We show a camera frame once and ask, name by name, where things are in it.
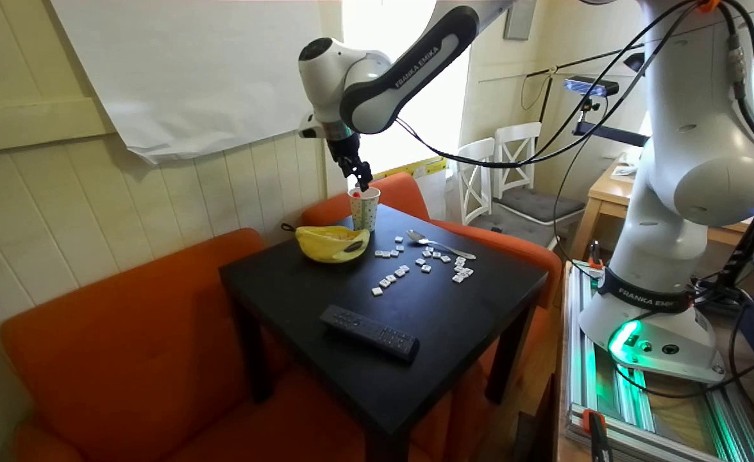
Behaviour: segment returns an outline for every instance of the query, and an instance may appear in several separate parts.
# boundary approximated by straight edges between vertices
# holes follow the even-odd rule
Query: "tiled wall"
[[[321,6],[322,30],[336,30],[336,2]],[[463,140],[536,119],[542,81],[524,74],[574,56],[557,48],[590,33],[590,20],[576,19],[576,0],[550,0],[539,2],[530,40],[500,40],[502,19],[485,30],[472,48]],[[0,320],[238,226],[277,241],[280,220],[340,188],[321,144],[293,137],[145,167],[121,148],[91,103],[49,0],[0,0]],[[420,185],[431,211],[441,214],[443,180],[424,176]],[[26,405],[0,356],[0,454],[8,454]]]

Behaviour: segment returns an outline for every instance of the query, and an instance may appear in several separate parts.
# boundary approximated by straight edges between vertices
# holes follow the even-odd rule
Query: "table surface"
[[[409,228],[476,253],[470,261],[474,274],[456,284],[452,282],[453,261],[439,259],[429,259],[429,274],[420,273],[416,265],[420,247],[406,247],[395,259],[374,257],[377,248],[395,248],[395,235],[407,235]],[[371,294],[371,288],[400,265],[409,273],[379,297]],[[483,350],[529,311],[544,280],[547,273],[539,268],[384,205],[377,211],[371,244],[356,261],[316,265],[293,239],[222,268],[229,293],[268,327],[367,428],[381,434],[407,432]],[[330,302],[416,336],[420,342],[416,361],[400,365],[329,330],[318,315]]]

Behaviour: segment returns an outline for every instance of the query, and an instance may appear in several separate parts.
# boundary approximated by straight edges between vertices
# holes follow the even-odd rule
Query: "wall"
[[[322,30],[336,33],[339,2],[321,6]],[[636,8],[617,11],[633,20]],[[539,115],[542,80],[524,74],[576,56],[561,52],[590,33],[574,19],[576,0],[539,0],[530,40],[502,40],[502,19],[485,30],[472,48],[463,139]],[[441,211],[441,175],[420,182]],[[0,0],[0,320],[238,226],[280,241],[277,223],[329,188],[340,182],[321,144],[293,137],[186,165],[135,161],[99,112],[49,0]],[[0,356],[0,459],[26,409]]]
[[[550,19],[544,28],[542,56],[550,67],[594,56],[603,52],[612,52],[625,47],[633,33],[644,28],[642,6],[638,0],[615,0],[604,8],[584,6],[580,0],[550,0],[544,2],[544,13]],[[566,112],[580,103],[580,94],[563,90],[563,80],[571,74],[598,78],[609,60],[598,60],[581,67],[559,69],[550,90],[550,99],[547,107],[547,133],[553,133]],[[615,65],[607,71],[607,80],[615,80],[624,90],[633,80],[633,71],[624,65]],[[600,120],[607,105],[612,105],[624,90],[609,98],[607,103],[600,99],[600,111],[590,112],[588,120]],[[638,130],[644,120],[644,84],[638,81],[636,90],[625,98],[617,112],[607,120],[607,125]],[[561,130],[553,148],[576,140],[576,137]],[[563,198],[584,198],[588,188],[600,176],[600,173],[612,165],[615,156],[625,152],[624,144],[593,139],[580,152],[580,160],[571,165],[576,152],[561,155],[539,167],[536,185],[547,192],[557,192],[561,185],[563,173],[570,170],[566,185],[561,185]]]

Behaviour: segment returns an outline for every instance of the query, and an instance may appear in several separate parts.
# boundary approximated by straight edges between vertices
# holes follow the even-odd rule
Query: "sofa armrest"
[[[47,428],[39,418],[26,418],[14,436],[17,462],[82,462],[70,442]]]

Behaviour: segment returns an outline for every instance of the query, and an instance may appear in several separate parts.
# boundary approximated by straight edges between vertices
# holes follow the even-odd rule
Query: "white robotic arm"
[[[672,6],[644,0],[647,20]],[[668,26],[654,28],[647,48]],[[743,78],[727,71],[727,37],[717,11],[692,13],[649,67],[652,140],[600,293],[580,319],[584,336],[617,361],[698,382],[724,380],[690,288],[708,226],[754,216],[754,137],[734,111],[734,81]]]
[[[390,129],[403,105],[445,69],[513,0],[439,0],[424,37],[397,60],[316,38],[299,52],[299,78],[330,156],[367,191],[359,133]]]

